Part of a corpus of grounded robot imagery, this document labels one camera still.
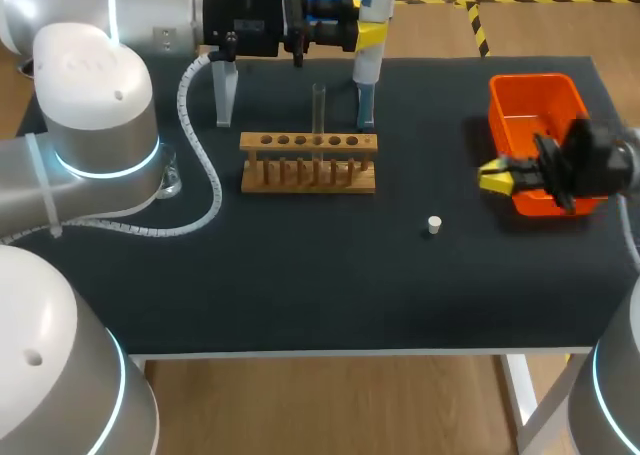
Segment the table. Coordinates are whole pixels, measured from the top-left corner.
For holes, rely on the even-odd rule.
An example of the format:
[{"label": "table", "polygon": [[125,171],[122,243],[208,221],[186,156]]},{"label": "table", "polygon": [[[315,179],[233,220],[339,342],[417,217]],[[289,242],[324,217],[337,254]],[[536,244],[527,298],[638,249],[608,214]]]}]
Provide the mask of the table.
[{"label": "table", "polygon": [[[199,217],[210,189],[175,105],[186,60],[149,60],[160,137],[184,189],[131,217],[170,227]],[[581,219],[534,220],[480,193],[495,157],[488,82],[570,75],[594,118],[617,120],[588,58],[386,60],[376,97],[374,196],[243,195],[241,131],[308,131],[311,85],[327,85],[326,132],[355,126],[352,62],[241,61],[231,129],[215,129],[211,77],[189,108],[224,188],[207,227],[156,240],[67,228],[19,242],[56,266],[129,353],[506,353],[589,347],[636,273],[614,203]],[[32,103],[21,132],[43,130]],[[431,215],[443,219],[425,237]]]}]

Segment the hazard tape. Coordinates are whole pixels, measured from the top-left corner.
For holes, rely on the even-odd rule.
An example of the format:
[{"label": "hazard tape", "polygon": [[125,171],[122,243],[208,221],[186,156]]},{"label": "hazard tape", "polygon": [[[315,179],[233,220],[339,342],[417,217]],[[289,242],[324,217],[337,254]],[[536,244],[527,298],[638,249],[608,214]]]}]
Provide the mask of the hazard tape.
[{"label": "hazard tape", "polygon": [[465,6],[467,3],[640,3],[640,0],[396,0],[397,5],[443,5],[453,3]]},{"label": "hazard tape", "polygon": [[487,43],[487,36],[484,33],[484,28],[480,23],[480,11],[478,10],[478,4],[473,2],[467,2],[467,12],[469,12],[469,21],[471,22],[471,28],[476,36],[476,45],[480,51],[481,57],[490,57],[491,51],[489,50],[489,44]]}]

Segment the small white cap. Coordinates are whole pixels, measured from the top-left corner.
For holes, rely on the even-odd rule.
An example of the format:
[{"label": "small white cap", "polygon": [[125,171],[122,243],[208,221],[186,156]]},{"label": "small white cap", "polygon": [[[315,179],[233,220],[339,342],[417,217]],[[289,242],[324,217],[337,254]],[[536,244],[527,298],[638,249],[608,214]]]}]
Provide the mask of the small white cap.
[{"label": "small white cap", "polygon": [[440,230],[442,219],[440,217],[429,217],[429,233],[435,235]]}]

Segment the orange container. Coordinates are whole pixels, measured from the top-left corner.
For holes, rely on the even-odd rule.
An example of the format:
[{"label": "orange container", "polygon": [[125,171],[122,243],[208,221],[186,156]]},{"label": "orange container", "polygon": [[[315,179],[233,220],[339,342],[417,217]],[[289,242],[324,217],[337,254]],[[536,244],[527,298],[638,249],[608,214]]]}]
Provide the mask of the orange container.
[{"label": "orange container", "polygon": [[[561,73],[498,75],[489,82],[489,125],[498,153],[513,158],[537,157],[536,133],[562,143],[571,121],[588,118],[576,86]],[[573,215],[591,213],[603,198],[576,199]],[[544,190],[513,196],[516,209],[529,217],[563,216]]]}]

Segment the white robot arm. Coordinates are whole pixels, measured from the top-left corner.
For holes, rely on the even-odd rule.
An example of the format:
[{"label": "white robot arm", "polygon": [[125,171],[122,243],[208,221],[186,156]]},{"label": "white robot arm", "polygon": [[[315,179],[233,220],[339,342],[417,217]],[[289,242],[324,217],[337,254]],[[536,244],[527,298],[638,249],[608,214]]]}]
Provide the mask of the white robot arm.
[{"label": "white robot arm", "polygon": [[0,247],[0,453],[153,455],[143,374],[55,268]]}]

